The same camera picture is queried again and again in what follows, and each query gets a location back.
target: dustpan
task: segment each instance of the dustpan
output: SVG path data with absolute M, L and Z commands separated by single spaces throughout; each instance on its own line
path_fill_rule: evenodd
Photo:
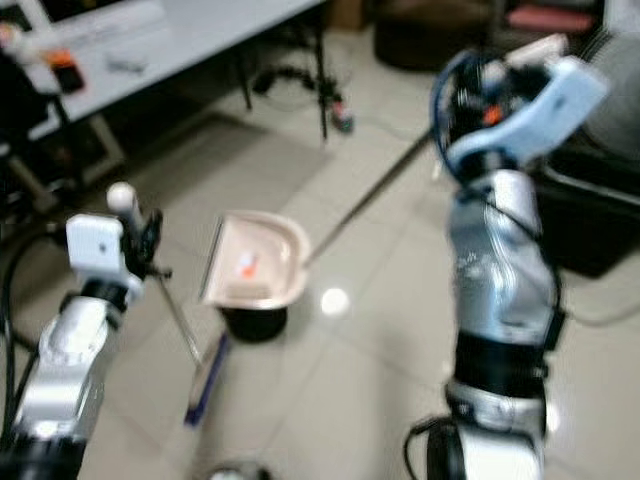
M 262 342 L 287 323 L 287 307 L 304 291 L 311 243 L 291 219 L 233 211 L 218 223 L 200 294 L 223 314 L 238 339 Z

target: red cushion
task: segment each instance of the red cushion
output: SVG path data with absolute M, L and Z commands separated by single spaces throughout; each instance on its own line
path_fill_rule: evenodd
M 554 7 L 524 5 L 507 16 L 509 25 L 537 32 L 584 33 L 590 30 L 595 18 L 588 13 Z

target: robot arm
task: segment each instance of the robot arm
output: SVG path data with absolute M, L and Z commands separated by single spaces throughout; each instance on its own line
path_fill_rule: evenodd
M 491 89 L 483 87 L 487 62 L 471 59 L 455 69 L 444 132 L 451 145 L 439 144 L 462 188 L 449 231 L 458 327 L 455 371 L 445 387 L 451 417 L 431 429 L 430 480 L 543 478 L 544 355 L 562 325 L 555 272 L 539 247 L 534 187 L 519 170 L 564 142 L 608 85 L 572 57 L 513 75 L 508 65 L 500 68 L 504 75 Z M 546 81 L 532 96 L 533 77 Z M 485 112 L 498 107 L 508 114 L 486 124 Z M 443 132 L 435 133 L 442 142 Z

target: floor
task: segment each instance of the floor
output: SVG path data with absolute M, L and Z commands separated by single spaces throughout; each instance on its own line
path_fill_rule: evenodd
M 368 34 L 327 43 L 356 114 L 352 135 L 331 132 L 322 145 L 307 97 L 276 90 L 279 100 L 256 100 L 248 114 L 233 92 L 158 140 L 152 161 L 127 178 L 144 204 L 164 210 L 159 257 L 175 269 L 174 290 L 203 344 L 220 321 L 197 291 L 221 212 L 279 212 L 317 243 L 429 123 L 431 77 L 378 64 Z M 246 458 L 283 480 L 407 478 L 403 436 L 446 411 L 454 342 L 453 187 L 431 180 L 434 161 L 431 150 L 421 155 L 313 265 L 281 338 L 234 345 L 200 429 L 182 424 L 194 367 L 149 285 L 127 316 L 82 478 L 203 479 Z M 53 274 L 61 256 L 45 252 L 33 264 L 19 324 L 37 333 L 73 281 Z M 567 324 L 551 359 L 548 480 L 631 479 L 640 470 L 639 272 L 635 256 L 599 281 L 567 275 L 568 304 L 583 324 L 620 312 L 624 321 Z M 421 472 L 418 447 L 413 455 Z

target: white table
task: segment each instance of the white table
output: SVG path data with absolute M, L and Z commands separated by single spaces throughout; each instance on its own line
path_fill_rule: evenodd
M 88 183 L 122 163 L 124 153 L 101 115 L 101 110 L 176 73 L 219 54 L 255 35 L 284 23 L 325 0 L 161 0 L 166 21 L 142 31 L 115 35 L 87 46 L 72 48 L 86 87 L 65 95 L 62 104 L 71 122 L 88 119 L 103 143 L 107 157 L 85 172 Z M 322 42 L 316 54 L 319 76 L 324 78 Z M 141 73 L 112 71 L 108 57 L 143 59 Z M 33 67 L 29 76 L 42 90 L 57 90 L 53 75 L 44 66 Z M 325 106 L 320 99 L 323 135 L 326 137 Z M 34 129 L 38 139 L 60 127 L 58 118 Z M 12 168 L 48 209 L 55 198 L 38 184 L 23 164 L 12 159 Z

